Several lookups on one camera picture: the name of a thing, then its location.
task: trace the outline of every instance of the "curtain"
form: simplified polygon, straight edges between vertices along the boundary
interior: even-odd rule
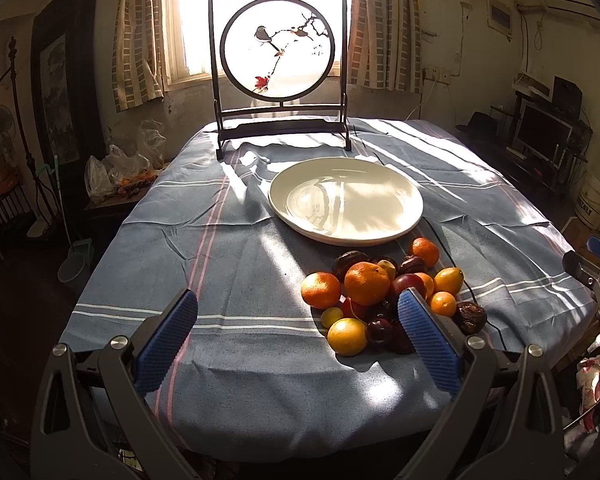
[[[349,83],[420,92],[418,0],[351,0]]]
[[[163,96],[160,0],[118,0],[112,84],[116,110]]]

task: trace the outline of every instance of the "striped tablecloth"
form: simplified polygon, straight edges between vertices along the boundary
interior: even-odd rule
[[[593,316],[589,293],[562,271],[569,245],[497,171],[424,121],[351,124],[349,153],[328,134],[259,137],[233,141],[223,163],[214,126],[204,128],[94,270],[62,335],[74,351],[131,334],[183,286],[198,295],[198,323],[147,397],[179,444],[224,460],[320,456],[426,430],[448,402],[417,355],[339,358],[328,347],[300,283],[344,250],[297,234],[267,200],[275,174],[300,160],[354,156],[415,179],[424,217],[507,349],[534,342],[555,363]],[[432,237],[424,220],[371,252],[398,260],[420,234]],[[502,346],[493,328],[484,336]]]

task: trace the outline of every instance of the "monitor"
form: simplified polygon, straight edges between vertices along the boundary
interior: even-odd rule
[[[540,158],[559,168],[572,127],[560,119],[527,104],[518,124],[516,138]]]

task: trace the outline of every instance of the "white plate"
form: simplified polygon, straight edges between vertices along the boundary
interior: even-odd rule
[[[349,247],[399,238],[422,216],[413,180],[355,158],[314,158],[281,171],[271,182],[269,203],[299,233]]]

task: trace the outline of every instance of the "framed painting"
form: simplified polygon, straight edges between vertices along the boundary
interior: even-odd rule
[[[88,202],[84,167],[106,155],[93,71],[96,0],[53,0],[33,20],[31,94],[46,164],[58,156],[65,209]]]

